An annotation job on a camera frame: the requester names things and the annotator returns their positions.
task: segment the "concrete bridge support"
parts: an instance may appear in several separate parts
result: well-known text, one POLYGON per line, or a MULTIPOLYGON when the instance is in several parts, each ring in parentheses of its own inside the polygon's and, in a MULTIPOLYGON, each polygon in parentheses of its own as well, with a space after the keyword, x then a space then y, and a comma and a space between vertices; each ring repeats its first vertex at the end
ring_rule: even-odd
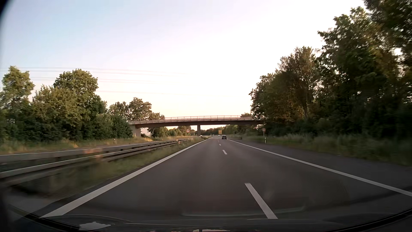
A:
POLYGON ((135 125, 129 125, 133 137, 140 137, 140 128, 135 125))

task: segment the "white lane marking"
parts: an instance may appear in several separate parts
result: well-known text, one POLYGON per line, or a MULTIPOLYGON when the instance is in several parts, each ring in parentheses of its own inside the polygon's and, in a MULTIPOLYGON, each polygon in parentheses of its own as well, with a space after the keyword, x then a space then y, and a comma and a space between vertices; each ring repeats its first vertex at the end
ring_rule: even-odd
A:
POLYGON ((395 187, 392 187, 392 186, 389 186, 389 185, 384 185, 384 184, 375 182, 373 180, 368 180, 368 179, 358 177, 358 176, 355 176, 355 175, 351 175, 351 174, 348 174, 348 173, 336 171, 336 170, 331 169, 331 168, 326 168, 326 167, 323 167, 323 166, 320 166, 320 165, 317 165, 317 164, 305 162, 305 161, 295 159, 295 158, 291 158, 291 157, 288 157, 288 156, 284 156, 284 155, 281 155, 281 154, 278 154, 278 153, 266 151, 266 150, 263 150, 263 149, 260 149, 260 148, 257 148, 257 147, 253 147, 253 146, 249 146, 249 145, 246 145, 246 144, 243 144, 243 143, 239 143, 239 144, 242 144, 242 145, 245 145, 247 147, 251 147, 251 148, 263 151, 263 152, 267 152, 267 153, 270 153, 270 154, 273 154, 273 155, 277 155, 277 156, 280 156, 280 157, 283 157, 283 158, 291 159, 291 160, 294 160, 294 161, 297 161, 297 162, 300 162, 300 163, 304 163, 304 164, 307 164, 307 165, 310 165, 310 166, 313 166, 313 167, 316 167, 316 168, 320 168, 320 169, 323 169, 323 170, 326 170, 326 171, 330 171, 330 172, 333 172, 333 173, 336 173, 336 174, 339 174, 339 175, 343 175, 343 176, 346 176, 346 177, 349 177, 349 178, 353 178, 355 180, 360 180, 360 181, 363 181, 363 182, 371 184, 371 185, 376 185, 376 186, 379 186, 379 187, 384 188, 384 189, 388 189, 388 190, 392 190, 394 192, 405 194, 407 196, 412 196, 412 192, 409 192, 409 191, 406 191, 406 190, 403 190, 403 189, 395 188, 395 187))
POLYGON ((101 188, 99 188, 99 189, 96 189, 96 190, 94 190, 93 192, 90 192, 90 193, 88 193, 88 194, 86 194, 86 195, 84 195, 84 196, 82 196, 82 197, 80 197, 80 198, 78 198, 78 199, 76 199, 76 200, 74 200, 74 201, 72 201, 72 202, 70 202, 70 203, 68 203, 68 204, 66 204, 66 205, 64 205, 64 206, 62 206, 62 207, 60 207, 60 208, 52 211, 52 212, 50 212, 50 213, 47 213, 47 214, 41 216, 41 218, 47 218, 47 217, 52 217, 52 216, 61 216, 61 215, 64 215, 65 213, 69 212, 70 210, 73 210, 73 209, 75 209, 76 207, 79 207, 80 205, 82 205, 82 204, 84 204, 84 203, 92 200, 93 198, 99 196, 100 194, 103 194, 103 193, 109 191, 110 189, 112 189, 112 188, 114 188, 114 187, 116 187, 116 186, 118 186, 118 185, 120 185, 120 184, 122 184, 122 183, 124 183, 124 182, 126 182, 126 181, 128 181, 128 180, 130 180, 130 179, 132 179, 133 177, 135 177, 135 176, 143 173, 144 171, 147 171, 147 170, 153 168, 154 166, 156 166, 156 165, 158 165, 158 164, 160 164, 160 163, 163 163, 164 161, 172 158, 173 156, 175 156, 175 155, 177 155, 177 154, 179 154, 179 153, 181 153, 181 152, 184 152, 184 151, 186 151, 187 149, 189 149, 189 148, 191 148, 191 147, 193 147, 193 146, 196 146, 196 145, 198 145, 198 144, 200 144, 200 143, 202 143, 202 142, 204 142, 204 141, 206 141, 206 140, 203 140, 203 141, 200 141, 200 142, 198 142, 198 143, 196 143, 196 144, 193 144, 193 145, 190 146, 190 147, 186 147, 185 149, 180 150, 180 151, 178 151, 178 152, 176 152, 176 153, 174 153, 174 154, 171 154, 170 156, 165 157, 165 158, 163 158, 163 159, 161 159, 161 160, 159 160, 159 161, 156 161, 156 162, 154 162, 154 163, 152 163, 152 164, 150 164, 150 165, 148 165, 148 166, 146 166, 146 167, 144 167, 144 168, 142 168, 142 169, 137 170, 137 171, 134 172, 134 173, 131 173, 131 174, 125 176, 125 177, 122 177, 122 178, 120 178, 120 179, 118 179, 118 180, 116 180, 116 181, 113 181, 113 182, 111 182, 110 184, 105 185, 105 186, 103 186, 103 187, 101 187, 101 188))
POLYGON ((266 202, 262 199, 262 197, 258 194, 255 188, 250 183, 245 183, 246 187, 248 188, 249 192, 252 194, 253 198, 255 198, 257 204, 260 206, 264 214, 268 219, 278 219, 273 211, 269 208, 266 202))

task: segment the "grass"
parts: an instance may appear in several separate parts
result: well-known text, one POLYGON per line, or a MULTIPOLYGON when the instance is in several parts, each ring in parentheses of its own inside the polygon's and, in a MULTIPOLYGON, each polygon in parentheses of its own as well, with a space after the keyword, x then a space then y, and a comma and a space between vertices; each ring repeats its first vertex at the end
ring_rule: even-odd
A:
POLYGON ((106 140, 82 140, 71 141, 62 140, 57 142, 23 142, 16 140, 8 140, 0 145, 0 155, 14 154, 14 153, 29 153, 29 152, 53 152, 69 150, 74 148, 88 148, 88 147, 101 147, 110 145, 126 145, 134 143, 152 142, 159 140, 173 140, 188 138, 188 136, 177 137, 162 137, 162 138, 150 138, 150 137, 133 137, 124 139, 106 139, 106 140))
POLYGON ((198 137, 189 137, 189 139, 190 141, 179 145, 160 148, 110 162, 96 163, 83 168, 73 168, 54 176, 21 184, 20 186, 29 191, 38 190, 44 186, 47 189, 47 193, 36 192, 37 195, 43 194, 45 197, 55 199, 66 198, 202 141, 198 137))
MULTIPOLYGON (((242 136, 264 143, 263 136, 242 136)), ((266 137, 267 144, 412 166, 412 140, 377 140, 364 135, 317 136, 288 134, 266 137)))

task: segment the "asphalt road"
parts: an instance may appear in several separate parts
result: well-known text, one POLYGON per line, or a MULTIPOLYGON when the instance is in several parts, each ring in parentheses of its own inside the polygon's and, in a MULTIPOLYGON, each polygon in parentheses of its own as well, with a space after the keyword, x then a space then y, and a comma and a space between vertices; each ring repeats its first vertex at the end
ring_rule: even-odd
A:
POLYGON ((411 168, 218 136, 137 172, 106 185, 105 192, 91 189, 37 213, 135 222, 279 218, 356 225, 412 208, 412 193, 398 191, 410 191, 411 168))

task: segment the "sky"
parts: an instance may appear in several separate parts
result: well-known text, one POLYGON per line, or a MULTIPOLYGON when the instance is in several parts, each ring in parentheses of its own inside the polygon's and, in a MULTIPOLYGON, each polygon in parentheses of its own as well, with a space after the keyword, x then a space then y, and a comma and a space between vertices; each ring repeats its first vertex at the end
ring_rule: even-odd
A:
MULTIPOLYGON (((0 75, 35 89, 75 68, 108 102, 133 97, 166 117, 240 115, 259 77, 362 0, 11 0, 0 21, 0 75)), ((217 126, 202 126, 208 129, 217 126)))

